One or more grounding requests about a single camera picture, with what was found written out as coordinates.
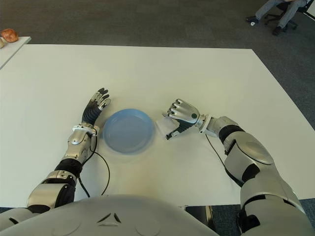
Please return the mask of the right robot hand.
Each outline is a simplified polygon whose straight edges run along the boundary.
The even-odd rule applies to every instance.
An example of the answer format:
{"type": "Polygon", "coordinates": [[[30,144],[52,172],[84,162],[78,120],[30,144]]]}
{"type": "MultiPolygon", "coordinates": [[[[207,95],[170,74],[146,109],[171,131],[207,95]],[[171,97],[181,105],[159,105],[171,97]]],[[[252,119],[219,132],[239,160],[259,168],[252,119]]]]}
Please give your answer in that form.
{"type": "Polygon", "coordinates": [[[166,134],[166,139],[169,140],[196,125],[200,118],[200,113],[190,103],[182,99],[176,99],[167,110],[166,116],[179,123],[176,129],[166,134]]]}

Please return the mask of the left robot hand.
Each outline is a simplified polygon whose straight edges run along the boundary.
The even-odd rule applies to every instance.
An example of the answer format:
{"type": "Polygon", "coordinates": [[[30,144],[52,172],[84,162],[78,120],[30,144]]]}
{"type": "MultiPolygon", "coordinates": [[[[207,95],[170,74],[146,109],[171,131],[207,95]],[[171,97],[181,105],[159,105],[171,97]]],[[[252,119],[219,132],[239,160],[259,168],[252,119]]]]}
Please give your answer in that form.
{"type": "Polygon", "coordinates": [[[83,111],[81,122],[94,125],[101,112],[110,104],[109,97],[108,90],[105,88],[96,91],[83,111]]]}

